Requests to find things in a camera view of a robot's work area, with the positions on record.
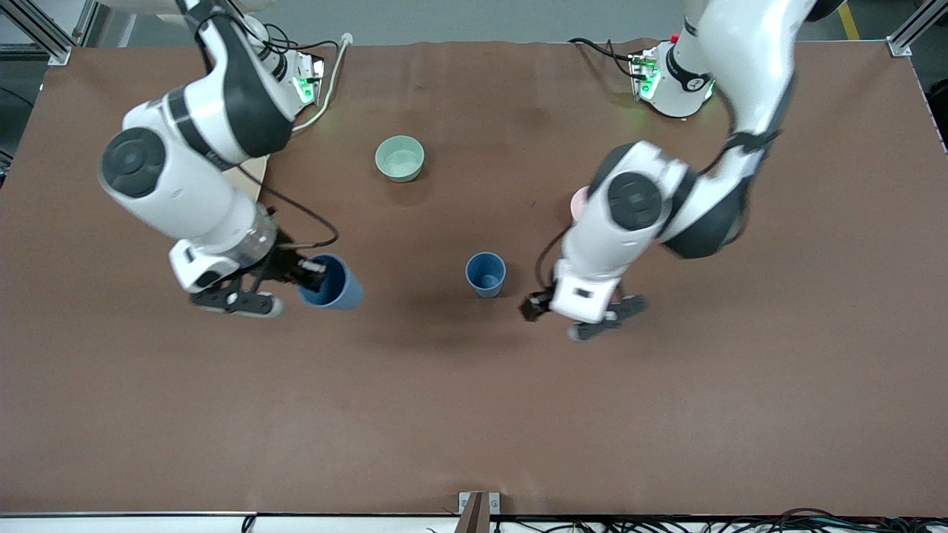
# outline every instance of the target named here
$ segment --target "small blue cup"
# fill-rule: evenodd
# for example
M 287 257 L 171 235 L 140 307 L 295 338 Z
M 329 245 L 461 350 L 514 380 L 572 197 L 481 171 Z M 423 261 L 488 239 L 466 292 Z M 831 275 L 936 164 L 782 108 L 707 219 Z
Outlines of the small blue cup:
M 467 260 L 465 269 L 467 282 L 474 287 L 481 298 L 494 298 L 501 293 L 503 279 L 507 277 L 507 265 L 500 255 L 489 251 L 471 257 Z
M 319 309 L 351 311 L 362 303 L 362 284 L 352 270 L 332 253 L 323 253 L 310 259 L 326 264 L 326 277 L 319 291 L 300 287 L 300 298 Z

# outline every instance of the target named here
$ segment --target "tabletop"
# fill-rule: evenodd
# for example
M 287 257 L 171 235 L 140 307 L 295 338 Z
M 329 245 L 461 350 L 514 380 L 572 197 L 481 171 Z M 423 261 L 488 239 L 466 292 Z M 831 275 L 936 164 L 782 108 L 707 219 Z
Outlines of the tabletop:
M 49 69 L 0 193 L 0 509 L 442 512 L 484 489 L 508 513 L 948 514 L 948 164 L 909 60 L 800 44 L 744 236 L 653 247 L 625 277 L 649 311 L 584 344 L 518 312 L 572 193 L 638 139 L 703 167 L 724 101 L 660 117 L 570 45 L 344 61 L 267 180 L 341 229 L 365 301 L 265 285 L 274 321 L 189 306 L 172 241 L 97 182 L 125 111 L 198 78 L 198 52 Z M 392 135 L 425 147 L 411 183 L 374 167 Z M 465 281 L 483 250 L 508 264 L 494 300 Z

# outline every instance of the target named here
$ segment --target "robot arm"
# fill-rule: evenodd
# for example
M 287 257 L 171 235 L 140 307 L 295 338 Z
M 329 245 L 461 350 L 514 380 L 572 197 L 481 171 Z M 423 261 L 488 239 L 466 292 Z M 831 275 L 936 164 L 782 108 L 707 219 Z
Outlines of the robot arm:
M 693 171 L 646 141 L 613 150 L 590 186 L 586 209 L 563 237 L 554 287 L 528 298 L 525 318 L 535 320 L 548 308 L 581 324 L 614 327 L 605 322 L 623 317 L 614 312 L 612 293 L 653 241 L 690 259 L 739 237 L 751 183 L 793 92 L 796 32 L 814 1 L 708 3 L 698 43 L 734 123 L 717 170 Z
M 129 111 L 102 153 L 100 183 L 128 212 L 178 239 L 169 256 L 193 303 L 273 316 L 280 306 L 255 288 L 245 293 L 244 274 L 319 290 L 324 268 L 282 246 L 290 238 L 222 171 L 281 150 L 299 99 L 287 97 L 224 0 L 176 1 L 200 27 L 213 69 Z

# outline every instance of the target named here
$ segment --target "mint green bowl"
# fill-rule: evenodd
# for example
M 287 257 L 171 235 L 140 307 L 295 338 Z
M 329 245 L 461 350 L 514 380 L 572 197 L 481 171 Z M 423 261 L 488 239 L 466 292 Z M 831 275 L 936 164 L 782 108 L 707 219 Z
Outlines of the mint green bowl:
M 407 135 L 385 139 L 375 150 L 375 166 L 391 181 L 412 181 L 421 173 L 425 149 Z

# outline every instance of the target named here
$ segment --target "white cable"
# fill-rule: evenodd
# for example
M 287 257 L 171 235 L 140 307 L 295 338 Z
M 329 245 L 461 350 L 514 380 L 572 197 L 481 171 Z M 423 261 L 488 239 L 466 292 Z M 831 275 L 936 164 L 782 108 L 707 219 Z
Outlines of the white cable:
M 313 125 L 319 117 L 322 117 L 322 114 L 326 112 L 326 108 L 329 107 L 329 99 L 333 97 L 333 89 L 336 88 L 336 77 L 339 73 L 339 69 L 342 66 L 342 55 L 346 53 L 346 48 L 353 41 L 353 34 L 346 32 L 342 34 L 342 40 L 339 45 L 339 53 L 336 55 L 336 64 L 333 65 L 333 73 L 329 77 L 329 88 L 326 89 L 326 98 L 322 101 L 322 107 L 319 109 L 316 115 L 310 120 L 300 124 L 299 126 L 293 126 L 293 133 L 296 133 L 300 130 L 304 130 Z

